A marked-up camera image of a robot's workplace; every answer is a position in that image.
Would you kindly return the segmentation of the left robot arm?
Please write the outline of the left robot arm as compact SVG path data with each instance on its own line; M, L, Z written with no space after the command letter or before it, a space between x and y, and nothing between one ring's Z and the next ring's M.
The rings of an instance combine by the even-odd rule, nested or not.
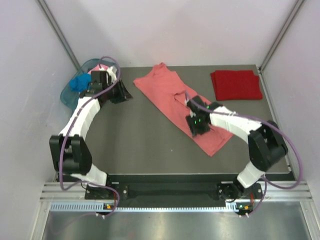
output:
M93 69L89 77L90 82L80 93L67 125L49 139L53 167L58 172L63 191L70 189L64 185L63 177L71 176L78 184L96 189L102 198L119 199L119 193L108 182L108 174L94 165L86 138L94 118L106 102L119 104L132 99L132 95L124 86L116 66Z

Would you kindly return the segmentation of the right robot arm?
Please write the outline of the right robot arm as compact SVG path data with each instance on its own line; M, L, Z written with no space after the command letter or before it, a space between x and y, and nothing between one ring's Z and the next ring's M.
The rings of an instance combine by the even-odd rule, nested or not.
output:
M196 137L217 127L237 136L248 145L249 162L235 180L223 187L219 194L226 201L233 202L245 198L252 186L288 153L283 136L278 133L278 125L268 120L252 120L240 117L218 102L204 103L196 95L185 100L190 114L186 116L191 135Z

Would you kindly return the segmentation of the salmon pink t-shirt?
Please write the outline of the salmon pink t-shirt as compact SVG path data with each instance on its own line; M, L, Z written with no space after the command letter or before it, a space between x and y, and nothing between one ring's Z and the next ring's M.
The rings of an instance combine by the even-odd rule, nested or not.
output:
M143 77L133 81L134 85L182 132L189 136L208 156L212 157L233 136L223 128L211 126L209 132L192 137L186 116L190 109L186 106L187 92L191 97L197 92L186 85L177 72L167 68L165 63L156 64Z

